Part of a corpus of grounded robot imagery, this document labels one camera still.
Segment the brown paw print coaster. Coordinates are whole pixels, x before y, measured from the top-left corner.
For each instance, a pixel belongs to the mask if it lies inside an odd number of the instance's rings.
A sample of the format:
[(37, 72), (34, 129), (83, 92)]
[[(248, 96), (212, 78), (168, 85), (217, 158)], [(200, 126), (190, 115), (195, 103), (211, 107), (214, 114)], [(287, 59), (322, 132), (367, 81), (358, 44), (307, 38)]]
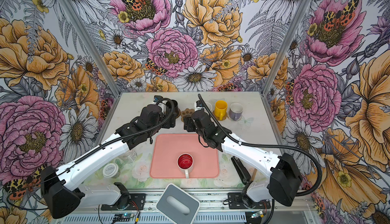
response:
[(181, 121), (184, 122), (184, 119), (186, 117), (191, 117), (194, 112), (195, 112), (195, 110), (190, 109), (190, 108), (186, 108), (185, 110), (181, 111), (181, 113), (180, 113)]

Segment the red inside white mug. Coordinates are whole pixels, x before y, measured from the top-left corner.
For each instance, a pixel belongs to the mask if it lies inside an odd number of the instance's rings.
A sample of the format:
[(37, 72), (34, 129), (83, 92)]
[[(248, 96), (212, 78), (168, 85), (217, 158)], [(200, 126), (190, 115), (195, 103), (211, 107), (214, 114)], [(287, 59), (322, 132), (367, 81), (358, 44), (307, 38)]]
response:
[(194, 167), (194, 158), (190, 154), (184, 153), (178, 157), (177, 166), (188, 179)]

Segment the lavender mug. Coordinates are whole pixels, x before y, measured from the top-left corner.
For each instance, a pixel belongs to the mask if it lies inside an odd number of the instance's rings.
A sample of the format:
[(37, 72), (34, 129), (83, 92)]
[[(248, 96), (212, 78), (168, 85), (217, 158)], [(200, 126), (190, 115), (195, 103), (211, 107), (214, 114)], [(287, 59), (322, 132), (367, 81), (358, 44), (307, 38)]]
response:
[(232, 103), (229, 110), (229, 118), (232, 121), (238, 121), (241, 119), (243, 113), (243, 106), (240, 103)]

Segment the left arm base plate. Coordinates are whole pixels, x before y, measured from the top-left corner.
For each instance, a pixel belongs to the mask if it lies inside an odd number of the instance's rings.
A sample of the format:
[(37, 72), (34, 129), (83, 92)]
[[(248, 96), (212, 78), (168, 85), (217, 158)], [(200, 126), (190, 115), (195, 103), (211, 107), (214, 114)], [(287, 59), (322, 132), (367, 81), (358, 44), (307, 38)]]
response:
[(102, 205), (102, 211), (143, 210), (146, 194), (129, 194), (121, 196), (113, 205)]

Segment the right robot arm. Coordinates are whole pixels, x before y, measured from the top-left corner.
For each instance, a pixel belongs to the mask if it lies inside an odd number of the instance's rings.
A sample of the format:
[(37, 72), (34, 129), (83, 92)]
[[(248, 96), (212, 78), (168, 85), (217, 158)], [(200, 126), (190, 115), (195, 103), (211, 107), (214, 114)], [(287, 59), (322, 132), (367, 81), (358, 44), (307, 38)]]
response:
[(195, 132), (207, 147), (230, 154), (257, 169), (267, 179), (250, 181), (242, 192), (244, 205), (251, 208), (262, 200), (273, 199), (284, 206), (291, 206), (302, 176), (293, 157), (287, 153), (277, 155), (265, 151), (259, 145), (247, 146), (246, 142), (231, 130), (216, 125), (211, 111), (200, 100), (194, 103), (195, 111), (184, 119), (184, 129)]

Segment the black mug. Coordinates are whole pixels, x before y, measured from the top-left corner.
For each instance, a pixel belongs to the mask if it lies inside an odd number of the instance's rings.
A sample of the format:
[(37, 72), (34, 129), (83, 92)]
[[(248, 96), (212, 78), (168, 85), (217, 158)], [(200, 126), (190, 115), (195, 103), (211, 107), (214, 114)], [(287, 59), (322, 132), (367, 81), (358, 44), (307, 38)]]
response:
[(181, 114), (181, 111), (178, 107), (178, 102), (176, 100), (172, 100), (172, 102), (173, 102), (173, 109), (174, 109), (173, 115), (175, 116), (175, 118), (178, 118)]

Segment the tan rattan round coaster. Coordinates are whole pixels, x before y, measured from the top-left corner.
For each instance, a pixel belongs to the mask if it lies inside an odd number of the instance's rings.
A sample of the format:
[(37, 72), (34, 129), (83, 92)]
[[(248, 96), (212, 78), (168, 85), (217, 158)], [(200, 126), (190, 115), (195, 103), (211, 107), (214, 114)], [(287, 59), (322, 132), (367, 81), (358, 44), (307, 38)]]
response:
[(224, 121), (228, 118), (228, 115), (227, 114), (224, 114), (223, 117), (216, 117), (217, 120), (219, 121)]

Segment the yellow mug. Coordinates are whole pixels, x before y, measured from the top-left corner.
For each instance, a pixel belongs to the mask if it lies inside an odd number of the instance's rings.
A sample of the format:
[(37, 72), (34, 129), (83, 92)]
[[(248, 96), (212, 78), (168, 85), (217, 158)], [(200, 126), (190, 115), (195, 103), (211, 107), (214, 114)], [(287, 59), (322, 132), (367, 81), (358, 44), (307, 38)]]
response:
[(226, 114), (228, 108), (228, 104), (225, 101), (217, 101), (215, 103), (214, 115), (215, 117), (223, 117)]

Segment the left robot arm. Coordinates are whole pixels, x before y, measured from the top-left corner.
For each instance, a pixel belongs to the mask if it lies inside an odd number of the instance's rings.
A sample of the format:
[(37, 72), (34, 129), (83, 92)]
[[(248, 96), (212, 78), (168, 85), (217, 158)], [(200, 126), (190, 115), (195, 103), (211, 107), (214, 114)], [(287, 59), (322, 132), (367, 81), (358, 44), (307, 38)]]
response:
[(103, 188), (83, 185), (90, 175), (116, 157), (130, 152), (162, 128), (176, 125), (176, 106), (169, 98), (155, 96), (140, 116), (119, 127), (106, 141), (81, 157), (58, 168), (47, 167), (41, 173), (41, 195), (54, 219), (60, 219), (82, 206), (108, 205), (125, 209), (131, 203), (127, 188), (116, 182)]

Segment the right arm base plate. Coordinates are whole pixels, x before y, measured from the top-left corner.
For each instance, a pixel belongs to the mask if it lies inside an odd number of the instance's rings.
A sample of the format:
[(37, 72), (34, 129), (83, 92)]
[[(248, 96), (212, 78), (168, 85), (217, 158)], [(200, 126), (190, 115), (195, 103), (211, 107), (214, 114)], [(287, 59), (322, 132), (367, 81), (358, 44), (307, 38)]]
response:
[(229, 192), (227, 194), (227, 205), (229, 209), (270, 209), (271, 203), (268, 200), (254, 202), (247, 195), (240, 192)]

